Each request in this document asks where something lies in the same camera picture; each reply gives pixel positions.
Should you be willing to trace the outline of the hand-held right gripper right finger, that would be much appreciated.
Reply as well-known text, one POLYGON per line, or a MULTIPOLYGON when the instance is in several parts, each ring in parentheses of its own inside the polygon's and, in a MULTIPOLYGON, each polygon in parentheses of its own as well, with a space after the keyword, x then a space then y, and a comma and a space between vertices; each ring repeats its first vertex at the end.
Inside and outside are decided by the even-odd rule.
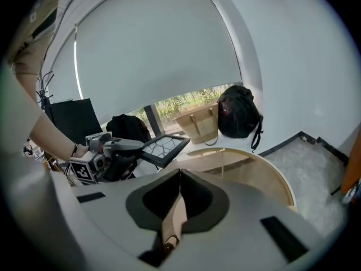
POLYGON ((180 194, 185 202, 187 221, 183 234, 210 231, 220 223, 230 209, 230 200, 220 187, 186 169, 179 171, 180 194))

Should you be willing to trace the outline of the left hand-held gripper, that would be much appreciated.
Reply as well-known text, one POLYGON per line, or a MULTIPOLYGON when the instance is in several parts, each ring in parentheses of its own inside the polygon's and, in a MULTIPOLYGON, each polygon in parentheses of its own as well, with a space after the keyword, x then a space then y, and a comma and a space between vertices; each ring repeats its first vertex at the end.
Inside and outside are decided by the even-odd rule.
POLYGON ((116 153, 112 160, 104 155, 109 151, 137 151, 144 147, 141 141, 112 138, 111 133, 98 133, 86 137, 87 152, 81 157, 69 159, 70 168, 82 184, 90 185, 122 180, 138 165, 136 156, 127 158, 116 153))

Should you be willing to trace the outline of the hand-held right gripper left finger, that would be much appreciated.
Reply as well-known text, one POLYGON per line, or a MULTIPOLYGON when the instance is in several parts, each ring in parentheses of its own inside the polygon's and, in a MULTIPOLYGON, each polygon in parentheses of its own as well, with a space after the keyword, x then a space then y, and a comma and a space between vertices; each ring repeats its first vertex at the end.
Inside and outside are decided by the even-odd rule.
POLYGON ((175 169, 128 195, 126 210, 137 226, 160 231, 180 193, 180 184, 180 170, 175 169))

